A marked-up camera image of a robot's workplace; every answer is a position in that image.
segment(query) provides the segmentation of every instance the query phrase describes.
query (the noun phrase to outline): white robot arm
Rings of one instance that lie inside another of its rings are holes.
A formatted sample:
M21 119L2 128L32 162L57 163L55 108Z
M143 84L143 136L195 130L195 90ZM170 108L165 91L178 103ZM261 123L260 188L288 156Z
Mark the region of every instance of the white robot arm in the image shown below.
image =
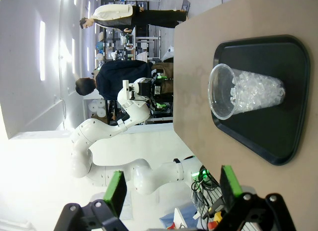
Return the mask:
M162 164L158 169L152 170L144 159L118 166L98 166L93 163L93 155L89 147L100 139L112 138L128 128L148 119L150 110L146 105L149 99L138 95L139 84L147 83L151 79L140 78L129 84L123 81L123 89L118 93L118 102L129 114L126 121L119 120L116 126L107 125L97 119L87 119L73 132L72 174L75 177L85 177L93 185L106 186L113 171L122 170L126 181L132 180L137 191L141 194L150 194L160 186L175 181L185 181L189 186L192 183L192 173L199 171L202 163L196 158L181 162Z
M146 105L148 98L138 96L136 93L134 97L137 100L130 99L138 91L138 83L144 80L146 78L140 78L133 84L128 84L128 80L124 80L123 89L118 93L118 102L130 116L128 120L124 122L119 120L117 122L118 125L110 126L98 119L87 119L74 130L71 135L72 143L74 144L72 152L73 176L81 178L88 174L92 164L88 149L93 143L100 139L114 137L149 118L150 111Z

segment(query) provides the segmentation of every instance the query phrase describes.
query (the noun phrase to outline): plastic cup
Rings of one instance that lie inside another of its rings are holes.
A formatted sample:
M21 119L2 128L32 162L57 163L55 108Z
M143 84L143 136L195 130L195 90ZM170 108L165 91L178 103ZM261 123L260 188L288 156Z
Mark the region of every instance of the plastic cup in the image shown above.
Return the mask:
M282 103L285 89L277 78L219 64L211 71L208 97L213 114L225 120L234 114Z

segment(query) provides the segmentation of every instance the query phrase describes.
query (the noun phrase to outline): dark jacket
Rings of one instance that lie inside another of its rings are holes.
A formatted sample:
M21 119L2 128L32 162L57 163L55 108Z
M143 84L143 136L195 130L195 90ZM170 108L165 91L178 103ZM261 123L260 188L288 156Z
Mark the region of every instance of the dark jacket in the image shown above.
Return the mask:
M151 77L152 63L144 61L110 61L102 65L96 76L96 87L105 100L117 100L123 80L129 83L139 78Z

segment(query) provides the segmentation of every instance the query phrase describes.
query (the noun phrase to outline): equipment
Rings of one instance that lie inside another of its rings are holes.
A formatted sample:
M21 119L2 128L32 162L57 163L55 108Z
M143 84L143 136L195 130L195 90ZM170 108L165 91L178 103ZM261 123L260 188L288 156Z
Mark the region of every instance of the equipment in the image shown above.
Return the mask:
M295 231L284 200L279 194L269 194L265 199L242 193L230 166L223 166L220 179L227 212L217 212L214 231L237 231L245 222L258 223L261 230ZM103 200L95 200L85 207L70 203L64 206L54 231L89 231L103 228L111 231L128 231L119 220L127 186L124 174L115 172Z
M73 176L86 176L93 185L106 186L109 174L115 170L123 170L126 181L132 180L141 194L151 194L169 182L184 181L191 186L191 174L196 173L202 165L196 157L182 161L176 159L174 162L162 164L156 170L152 170L144 159L117 166L99 166L93 163L93 154L89 150L92 144L100 139L112 138L148 119L150 110L146 101L152 91L151 81L151 78L140 78L134 83L123 81L123 89L118 93L117 100L129 115L125 121L120 119L116 126L110 126L97 119L87 119L75 129L71 135Z
M110 53L111 57L113 58L113 60L115 61L116 59L118 59L119 57L121 57L121 52L116 50L115 52Z

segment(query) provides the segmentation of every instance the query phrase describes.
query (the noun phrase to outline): desk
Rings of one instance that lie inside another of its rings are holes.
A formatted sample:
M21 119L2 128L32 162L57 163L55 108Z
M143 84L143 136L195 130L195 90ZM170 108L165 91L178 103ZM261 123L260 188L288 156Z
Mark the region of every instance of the desk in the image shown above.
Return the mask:
M239 182L259 196L280 193L296 228L306 231L318 230L317 16L318 0L232 0L180 24L174 35L176 133L216 179L221 165L230 164ZM214 125L207 86L221 42L280 34L297 37L307 48L311 81L299 150L288 164L273 166Z

